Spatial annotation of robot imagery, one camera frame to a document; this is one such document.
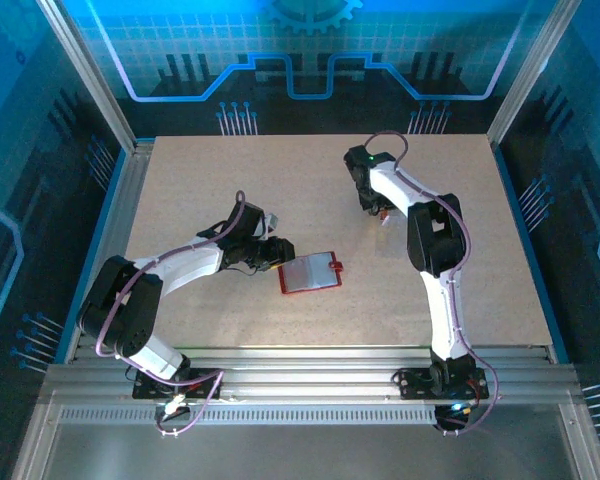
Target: table surface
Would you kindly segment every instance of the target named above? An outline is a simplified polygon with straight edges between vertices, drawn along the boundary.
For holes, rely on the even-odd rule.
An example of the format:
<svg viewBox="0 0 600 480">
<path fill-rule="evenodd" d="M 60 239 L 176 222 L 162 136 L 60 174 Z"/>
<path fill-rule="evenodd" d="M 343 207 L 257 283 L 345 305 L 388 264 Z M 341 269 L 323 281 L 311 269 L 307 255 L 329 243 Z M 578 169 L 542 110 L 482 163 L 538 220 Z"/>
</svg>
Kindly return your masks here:
<svg viewBox="0 0 600 480">
<path fill-rule="evenodd" d="M 158 137 L 127 258 L 188 242 L 226 219 L 242 189 L 248 202 L 278 216 L 276 235 L 288 238 L 296 255 L 333 250 L 344 272 L 340 288 L 294 295 L 281 294 L 276 271 L 203 277 L 163 299 L 154 332 L 177 347 L 429 345 L 424 285 L 395 248 L 403 231 L 361 210 L 342 160 L 366 138 Z M 471 233 L 461 287 L 471 343 L 550 344 L 486 137 L 408 138 L 403 168 L 441 194 L 456 194 Z M 369 146 L 371 153 L 401 149 L 400 139 L 389 136 Z"/>
</svg>

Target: purple cable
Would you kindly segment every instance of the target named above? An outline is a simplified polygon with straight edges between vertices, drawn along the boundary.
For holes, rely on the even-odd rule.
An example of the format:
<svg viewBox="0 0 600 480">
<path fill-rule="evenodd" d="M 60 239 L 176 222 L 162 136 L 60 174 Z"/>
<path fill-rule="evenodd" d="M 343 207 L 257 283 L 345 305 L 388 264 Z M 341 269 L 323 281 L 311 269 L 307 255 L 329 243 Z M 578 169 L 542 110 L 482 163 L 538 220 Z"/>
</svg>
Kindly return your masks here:
<svg viewBox="0 0 600 480">
<path fill-rule="evenodd" d="M 116 316 L 116 313 L 118 312 L 118 309 L 120 308 L 120 305 L 122 304 L 122 300 L 127 296 L 129 291 L 131 291 L 131 288 L 135 285 L 135 283 L 138 281 L 138 279 L 143 274 L 145 274 L 147 271 L 151 270 L 153 267 L 158 265 L 160 262 L 166 260 L 169 257 L 172 257 L 173 255 L 177 255 L 179 253 L 186 252 L 189 250 L 195 250 L 196 248 L 204 247 L 205 245 L 214 243 L 214 242 L 220 240 L 221 238 L 224 238 L 226 235 L 228 235 L 231 232 L 231 230 L 233 230 L 235 228 L 235 226 L 238 224 L 238 221 L 240 220 L 240 218 L 242 217 L 242 213 L 244 212 L 245 194 L 242 190 L 238 190 L 238 192 L 236 193 L 236 202 L 240 202 L 240 209 L 238 210 L 238 214 L 236 215 L 236 218 L 233 219 L 233 221 L 229 224 L 229 226 L 223 232 L 219 233 L 218 235 L 216 235 L 215 237 L 213 237 L 211 239 L 204 240 L 200 243 L 196 243 L 193 245 L 185 245 L 182 247 L 174 248 L 173 250 L 169 250 L 168 252 L 160 255 L 157 258 L 157 260 L 152 260 L 151 262 L 147 263 L 144 267 L 142 267 L 140 270 L 138 270 L 129 279 L 129 281 L 122 288 L 122 290 L 120 290 L 120 293 L 116 297 L 116 300 L 113 302 L 113 306 L 111 307 L 111 310 L 109 310 L 109 314 L 107 315 L 107 318 L 105 319 L 104 323 L 102 324 L 102 328 L 100 329 L 100 333 L 98 334 L 98 338 L 96 340 L 96 346 L 95 346 L 96 354 L 98 356 L 113 357 L 113 356 L 117 355 L 117 353 L 115 351 L 110 354 L 103 353 L 102 352 L 102 343 L 104 342 L 104 338 L 106 337 L 107 332 L 109 331 L 109 328 L 111 327 L 111 324 L 113 323 L 113 319 Z M 135 364 L 135 362 L 133 362 L 132 360 L 126 359 L 124 357 L 121 357 L 121 358 L 123 358 L 125 360 L 125 362 L 127 362 L 128 364 L 133 365 L 136 368 L 139 368 L 139 366 L 137 364 Z M 151 372 L 143 371 L 143 373 L 148 374 L 149 377 L 153 378 L 154 380 L 156 380 L 158 382 L 164 383 L 165 385 L 181 386 L 181 387 L 200 383 L 201 381 L 204 381 L 204 380 L 200 380 L 202 378 L 204 378 L 205 380 L 208 380 L 209 378 L 219 375 L 219 372 L 220 371 L 214 372 L 213 374 L 209 374 L 208 376 L 205 375 L 205 377 L 207 377 L 207 378 L 200 377 L 200 378 L 196 378 L 193 380 L 186 380 L 184 382 L 169 382 L 167 380 L 164 380 L 160 377 L 157 377 L 157 376 L 151 374 Z"/>
<path fill-rule="evenodd" d="M 162 435 L 170 435 L 172 437 L 177 437 L 178 435 L 180 435 L 181 433 L 186 432 L 191 427 L 193 427 L 196 423 L 198 423 L 198 421 L 200 420 L 200 417 L 202 417 L 202 414 L 204 413 L 205 409 L 209 405 L 209 402 L 213 398 L 213 394 L 216 393 L 216 390 L 220 386 L 220 382 L 222 381 L 222 377 L 224 376 L 224 372 L 222 370 L 220 370 L 220 373 L 218 373 L 217 375 L 218 375 L 218 378 L 216 378 L 216 381 L 213 383 L 213 386 L 211 387 L 211 390 L 209 390 L 209 395 L 207 395 L 206 400 L 204 401 L 204 403 L 202 404 L 202 407 L 200 408 L 200 411 L 195 416 L 193 416 L 193 418 L 191 419 L 191 421 L 189 423 L 187 423 L 184 427 L 182 427 L 180 429 L 175 429 L 174 428 L 172 431 L 169 432 L 169 431 L 167 431 L 162 426 L 162 424 L 161 424 L 160 421 L 156 422 L 156 428 L 158 429 L 158 431 L 160 433 L 162 433 Z"/>
<path fill-rule="evenodd" d="M 427 192 L 426 190 L 420 188 L 418 185 L 416 185 L 415 183 L 410 181 L 407 177 L 405 177 L 398 170 L 400 161 L 406 156 L 407 152 L 409 151 L 409 142 L 407 140 L 407 137 L 405 137 L 400 132 L 396 132 L 395 130 L 384 130 L 384 131 L 375 133 L 371 137 L 369 137 L 369 139 L 366 141 L 364 146 L 366 147 L 367 145 L 369 145 L 369 142 L 371 142 L 371 140 L 373 140 L 378 135 L 397 135 L 398 137 L 400 137 L 402 139 L 402 141 L 404 142 L 404 151 L 396 158 L 396 161 L 395 161 L 395 164 L 393 167 L 394 171 L 396 173 L 396 176 L 400 180 L 402 180 L 408 187 L 413 188 L 422 196 L 429 198 L 431 200 L 434 200 L 436 203 L 438 203 L 438 205 L 440 205 L 442 208 L 444 208 L 449 213 L 449 215 L 451 215 L 451 217 L 453 217 L 453 219 L 460 226 L 460 230 L 462 230 L 462 235 L 465 240 L 466 248 L 465 248 L 465 252 L 464 252 L 462 259 L 460 260 L 460 262 L 458 262 L 458 264 L 455 267 L 453 267 L 449 271 L 449 283 L 452 284 L 452 288 L 449 289 L 449 303 L 451 304 L 451 322 L 453 323 L 453 328 L 458 335 L 458 340 L 460 340 L 460 343 L 462 344 L 462 346 L 467 350 L 467 353 L 469 355 L 471 355 L 471 357 L 476 362 L 482 363 L 485 367 L 487 367 L 487 369 L 491 372 L 491 375 L 493 375 L 493 383 L 494 383 L 495 391 L 493 393 L 493 401 L 489 404 L 489 406 L 487 407 L 487 410 L 484 412 L 484 414 L 482 416 L 480 416 L 480 418 L 478 418 L 478 420 L 476 420 L 475 422 L 473 422 L 471 425 L 467 426 L 463 430 L 455 430 L 456 436 L 463 435 L 465 433 L 470 432 L 474 428 L 477 428 L 482 422 L 484 422 L 484 420 L 491 414 L 491 411 L 495 407 L 496 402 L 498 401 L 498 396 L 500 394 L 500 381 L 498 380 L 498 374 L 497 374 L 495 368 L 493 368 L 489 362 L 487 362 L 483 358 L 479 357 L 478 354 L 476 354 L 476 352 L 474 352 L 473 349 L 469 346 L 467 341 L 464 339 L 464 336 L 462 334 L 462 328 L 460 327 L 460 322 L 458 320 L 458 307 L 456 304 L 454 276 L 464 266 L 464 264 L 467 263 L 467 260 L 469 260 L 469 256 L 471 255 L 471 236 L 469 235 L 469 230 L 467 229 L 467 226 L 465 225 L 464 221 L 462 220 L 462 217 L 458 214 L 458 212 L 456 212 L 453 208 L 451 208 L 451 205 L 449 205 L 447 202 L 442 200 L 438 195 L 433 195 L 433 194 Z"/>
</svg>

